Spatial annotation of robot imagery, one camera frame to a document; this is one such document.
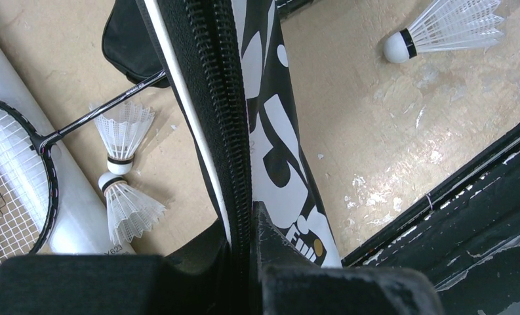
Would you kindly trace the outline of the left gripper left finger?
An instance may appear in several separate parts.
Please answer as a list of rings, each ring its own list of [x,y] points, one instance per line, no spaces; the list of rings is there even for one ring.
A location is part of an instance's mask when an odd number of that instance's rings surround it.
[[[224,229],[167,256],[26,255],[0,266],[0,314],[240,314]]]

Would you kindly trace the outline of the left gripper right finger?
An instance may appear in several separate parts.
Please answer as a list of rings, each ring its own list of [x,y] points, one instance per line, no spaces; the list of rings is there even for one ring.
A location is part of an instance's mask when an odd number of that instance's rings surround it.
[[[250,222],[251,314],[444,314],[425,275],[409,268],[321,268],[272,223],[263,202]]]

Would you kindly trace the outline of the black SPORT racket bag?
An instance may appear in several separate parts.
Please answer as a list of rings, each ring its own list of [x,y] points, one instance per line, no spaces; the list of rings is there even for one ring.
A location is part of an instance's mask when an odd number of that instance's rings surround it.
[[[300,145],[275,1],[139,1],[186,118],[232,253],[247,256],[253,205],[307,260],[341,267]]]

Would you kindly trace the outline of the left white shuttlecock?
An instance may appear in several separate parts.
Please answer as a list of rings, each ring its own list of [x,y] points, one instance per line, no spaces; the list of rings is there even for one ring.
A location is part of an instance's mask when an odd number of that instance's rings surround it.
[[[115,245],[140,238],[166,211],[166,207],[147,194],[130,186],[121,175],[109,171],[98,179],[105,200],[110,241]]]

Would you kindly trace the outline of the white shuttlecock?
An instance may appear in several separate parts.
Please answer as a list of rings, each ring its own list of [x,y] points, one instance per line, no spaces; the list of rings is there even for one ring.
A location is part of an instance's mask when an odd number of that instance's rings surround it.
[[[483,49],[500,42],[495,14],[500,1],[432,1],[406,28],[389,36],[383,46],[388,62],[404,63],[419,54]]]
[[[152,108],[128,101],[94,119],[108,154],[108,171],[114,175],[126,175],[132,169],[135,153],[154,118]]]
[[[166,207],[147,194],[130,186],[121,175],[109,171],[98,179],[105,200],[110,241],[115,245],[140,238],[166,211]]]

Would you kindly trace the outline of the white shuttlecock tube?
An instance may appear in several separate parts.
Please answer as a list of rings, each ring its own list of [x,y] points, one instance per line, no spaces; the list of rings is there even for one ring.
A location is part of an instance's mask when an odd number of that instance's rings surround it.
[[[43,135],[53,128],[20,76],[0,48],[0,100],[16,108]],[[128,243],[114,245],[108,233],[106,207],[66,146],[52,148],[58,172],[59,208],[48,245],[54,253],[133,254]]]

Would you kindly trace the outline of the black racket near rack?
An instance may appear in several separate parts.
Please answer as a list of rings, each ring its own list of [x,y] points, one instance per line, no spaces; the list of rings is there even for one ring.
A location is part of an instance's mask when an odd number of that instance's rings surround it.
[[[0,266],[11,257],[38,253],[52,231],[60,192],[52,147],[166,76],[161,70],[48,135],[0,100]]]

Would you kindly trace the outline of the black CROSSWAY racket bag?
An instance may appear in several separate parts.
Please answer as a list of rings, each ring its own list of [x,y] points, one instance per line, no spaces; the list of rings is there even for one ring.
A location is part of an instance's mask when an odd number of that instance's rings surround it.
[[[134,84],[163,69],[136,1],[114,2],[102,34],[102,54]]]

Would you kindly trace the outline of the black racket at back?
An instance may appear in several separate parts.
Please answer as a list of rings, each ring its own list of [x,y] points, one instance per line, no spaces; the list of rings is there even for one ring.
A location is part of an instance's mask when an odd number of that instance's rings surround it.
[[[312,5],[314,2],[315,0],[275,0],[275,6],[277,7],[279,18],[284,20]]]

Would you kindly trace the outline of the right white shuttlecock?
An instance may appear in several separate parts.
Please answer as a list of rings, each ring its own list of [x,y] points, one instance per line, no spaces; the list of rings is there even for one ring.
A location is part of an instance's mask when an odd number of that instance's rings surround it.
[[[500,1],[432,1],[406,28],[389,36],[383,46],[388,62],[404,63],[419,54],[483,49],[500,42],[495,14]]]

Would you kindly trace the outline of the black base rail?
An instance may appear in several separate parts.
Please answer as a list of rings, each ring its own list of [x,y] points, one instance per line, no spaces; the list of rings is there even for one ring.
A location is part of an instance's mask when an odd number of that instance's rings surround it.
[[[520,123],[342,263],[417,270],[447,314],[520,314]]]

